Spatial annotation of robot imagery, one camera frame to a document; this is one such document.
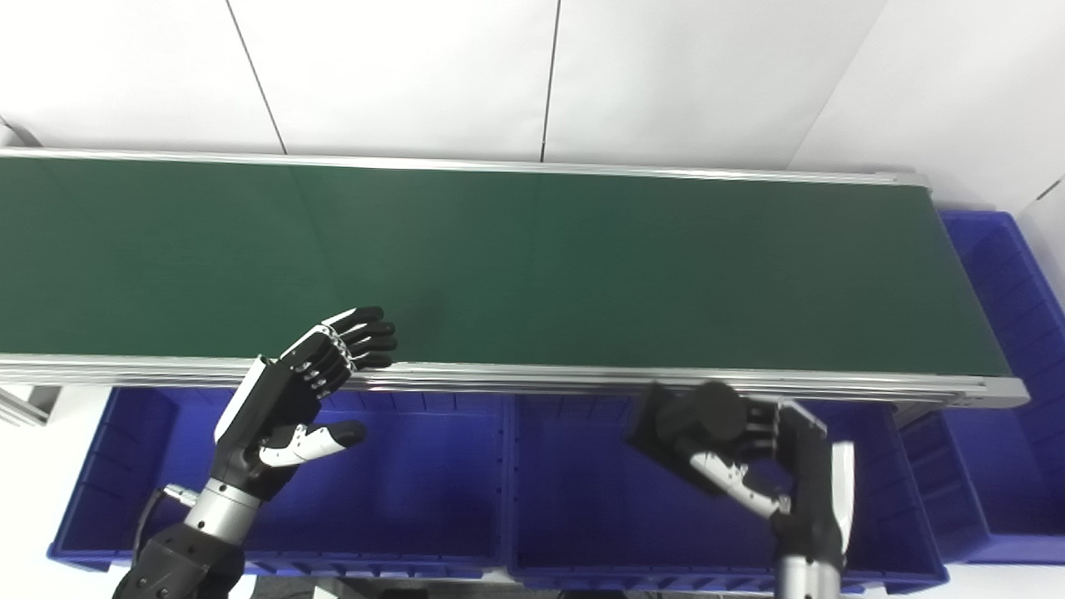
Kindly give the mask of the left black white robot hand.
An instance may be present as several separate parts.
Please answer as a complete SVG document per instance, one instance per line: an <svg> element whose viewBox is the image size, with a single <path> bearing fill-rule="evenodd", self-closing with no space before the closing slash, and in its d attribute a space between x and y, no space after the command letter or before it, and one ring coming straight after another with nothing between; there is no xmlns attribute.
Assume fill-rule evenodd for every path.
<svg viewBox="0 0 1065 599"><path fill-rule="evenodd" d="M361 422L315 419L355 375L393 363L394 335L380 307L360 307L324 319L276 358L256 357L216 425L210 486L267 502L297 467L362 443Z"/></svg>

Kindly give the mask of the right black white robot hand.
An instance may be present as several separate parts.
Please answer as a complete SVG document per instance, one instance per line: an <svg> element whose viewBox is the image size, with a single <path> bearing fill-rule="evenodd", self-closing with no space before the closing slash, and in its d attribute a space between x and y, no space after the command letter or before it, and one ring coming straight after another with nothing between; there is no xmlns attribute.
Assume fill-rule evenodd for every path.
<svg viewBox="0 0 1065 599"><path fill-rule="evenodd" d="M730 440L701 433L677 441L688 465L742 507L768 520L779 557L803 557L842 572L854 512L854 447L794 401L743 399L746 424ZM750 463L772 459L791 477L790 493L761 492Z"/></svg>

